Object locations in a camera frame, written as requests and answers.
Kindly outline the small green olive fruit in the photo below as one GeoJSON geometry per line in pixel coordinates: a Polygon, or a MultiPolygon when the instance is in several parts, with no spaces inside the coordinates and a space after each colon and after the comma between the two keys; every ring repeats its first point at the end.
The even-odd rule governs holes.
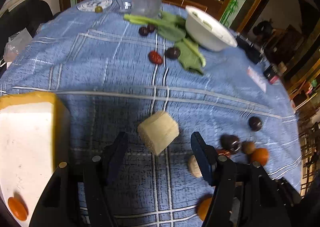
{"type": "Polygon", "coordinates": [[[94,9],[94,11],[95,11],[96,13],[102,13],[102,12],[103,12],[103,8],[102,8],[101,6],[96,6],[95,9],[94,9]]]}

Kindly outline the green leafy vegetable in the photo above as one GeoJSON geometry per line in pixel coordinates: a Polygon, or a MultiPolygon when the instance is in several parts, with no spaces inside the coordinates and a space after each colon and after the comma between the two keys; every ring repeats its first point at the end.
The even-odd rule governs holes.
{"type": "Polygon", "coordinates": [[[173,47],[168,48],[168,50],[178,49],[180,51],[179,55],[170,53],[168,58],[177,59],[186,71],[199,75],[204,74],[203,68],[206,66],[206,59],[199,51],[199,44],[193,41],[187,33],[185,18],[161,10],[157,18],[125,14],[124,20],[135,25],[141,25],[146,29],[155,26],[161,37],[174,43],[173,47]]]}

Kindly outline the brown kiwi fruit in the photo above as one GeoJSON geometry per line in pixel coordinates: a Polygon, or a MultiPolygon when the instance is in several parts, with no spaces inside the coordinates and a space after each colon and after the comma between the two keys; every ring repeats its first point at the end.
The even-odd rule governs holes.
{"type": "Polygon", "coordinates": [[[251,155],[256,150],[256,146],[252,141],[244,141],[242,142],[241,149],[246,155],[251,155]]]}

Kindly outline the red jujube fruit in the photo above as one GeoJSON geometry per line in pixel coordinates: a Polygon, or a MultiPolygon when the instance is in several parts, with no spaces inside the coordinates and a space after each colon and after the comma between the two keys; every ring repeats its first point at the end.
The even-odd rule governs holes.
{"type": "Polygon", "coordinates": [[[230,151],[228,151],[228,150],[225,150],[225,149],[217,149],[216,152],[217,152],[218,155],[223,155],[223,156],[226,156],[226,157],[228,157],[228,158],[231,157],[231,153],[230,153],[230,151]]]}

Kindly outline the small dark plum near greens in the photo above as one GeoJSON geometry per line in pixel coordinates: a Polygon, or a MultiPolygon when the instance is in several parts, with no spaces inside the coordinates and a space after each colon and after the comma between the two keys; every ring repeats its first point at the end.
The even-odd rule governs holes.
{"type": "Polygon", "coordinates": [[[181,51],[178,47],[171,47],[165,51],[165,56],[169,59],[178,59],[181,54],[181,51]]]}

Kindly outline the small orange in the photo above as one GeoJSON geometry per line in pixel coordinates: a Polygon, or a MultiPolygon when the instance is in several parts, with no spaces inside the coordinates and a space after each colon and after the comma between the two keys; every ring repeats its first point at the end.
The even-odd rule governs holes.
{"type": "Polygon", "coordinates": [[[212,202],[212,197],[203,199],[197,207],[197,215],[200,220],[204,221],[209,210],[210,204],[212,202]]]}

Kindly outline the black electronic device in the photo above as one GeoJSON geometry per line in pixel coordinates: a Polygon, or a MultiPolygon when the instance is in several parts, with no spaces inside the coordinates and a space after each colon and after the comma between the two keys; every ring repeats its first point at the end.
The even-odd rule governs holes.
{"type": "Polygon", "coordinates": [[[247,58],[253,63],[258,64],[263,60],[264,51],[257,44],[251,42],[248,38],[245,38],[241,34],[237,34],[236,42],[238,47],[245,51],[247,58]]]}

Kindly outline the dark plum far right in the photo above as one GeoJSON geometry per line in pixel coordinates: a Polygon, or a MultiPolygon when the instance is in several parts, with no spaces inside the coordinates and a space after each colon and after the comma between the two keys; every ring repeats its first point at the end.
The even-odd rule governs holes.
{"type": "Polygon", "coordinates": [[[259,131],[263,127],[263,122],[257,116],[252,116],[248,119],[248,125],[252,131],[259,131]]]}

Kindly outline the small red jujube far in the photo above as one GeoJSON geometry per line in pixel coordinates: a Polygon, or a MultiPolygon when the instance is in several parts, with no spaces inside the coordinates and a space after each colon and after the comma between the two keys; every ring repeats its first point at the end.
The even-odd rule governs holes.
{"type": "Polygon", "coordinates": [[[149,61],[152,62],[153,64],[156,64],[156,65],[161,65],[161,64],[163,64],[163,58],[162,58],[161,55],[160,55],[158,52],[156,52],[156,51],[151,51],[151,52],[149,52],[148,58],[149,58],[149,61]]]}

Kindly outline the white paper card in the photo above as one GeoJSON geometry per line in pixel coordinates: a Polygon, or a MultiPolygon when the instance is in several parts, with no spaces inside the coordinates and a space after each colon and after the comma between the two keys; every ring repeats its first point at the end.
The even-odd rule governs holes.
{"type": "Polygon", "coordinates": [[[259,76],[259,74],[252,69],[250,66],[247,68],[247,74],[252,79],[252,81],[264,92],[266,93],[266,83],[259,76]]]}

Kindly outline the black jar red label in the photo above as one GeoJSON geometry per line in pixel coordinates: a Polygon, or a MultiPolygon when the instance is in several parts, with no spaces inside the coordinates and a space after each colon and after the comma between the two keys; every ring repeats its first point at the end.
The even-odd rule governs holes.
{"type": "Polygon", "coordinates": [[[279,71],[275,64],[270,64],[264,71],[264,77],[268,80],[268,82],[273,85],[279,79],[279,71]]]}

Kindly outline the black sofa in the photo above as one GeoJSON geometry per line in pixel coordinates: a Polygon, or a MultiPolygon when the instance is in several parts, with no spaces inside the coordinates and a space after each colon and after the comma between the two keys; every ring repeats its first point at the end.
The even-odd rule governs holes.
{"type": "Polygon", "coordinates": [[[34,37],[39,25],[52,18],[50,6],[43,0],[25,0],[11,11],[6,11],[1,16],[1,57],[10,36],[26,28],[34,37]]]}

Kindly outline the round pale sugarcane slice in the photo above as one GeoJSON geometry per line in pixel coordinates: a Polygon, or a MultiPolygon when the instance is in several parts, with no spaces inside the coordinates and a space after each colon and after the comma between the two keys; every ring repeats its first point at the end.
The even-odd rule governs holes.
{"type": "Polygon", "coordinates": [[[196,161],[196,157],[195,155],[192,155],[189,160],[188,160],[188,169],[189,172],[196,178],[201,178],[202,177],[202,173],[201,170],[199,168],[199,165],[196,161]]]}

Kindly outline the large orange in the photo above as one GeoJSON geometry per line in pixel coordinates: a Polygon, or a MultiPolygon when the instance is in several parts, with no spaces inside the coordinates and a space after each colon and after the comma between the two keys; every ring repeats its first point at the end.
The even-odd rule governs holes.
{"type": "Polygon", "coordinates": [[[262,166],[265,166],[268,162],[269,152],[266,148],[257,148],[250,156],[250,161],[253,163],[254,161],[259,162],[262,166]]]}

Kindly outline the white bowl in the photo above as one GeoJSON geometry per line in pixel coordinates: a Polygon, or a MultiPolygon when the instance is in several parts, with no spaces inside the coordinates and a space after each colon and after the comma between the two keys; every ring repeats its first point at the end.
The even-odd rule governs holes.
{"type": "Polygon", "coordinates": [[[214,52],[238,46],[231,32],[211,15],[193,6],[186,6],[185,10],[187,33],[200,46],[214,52]]]}

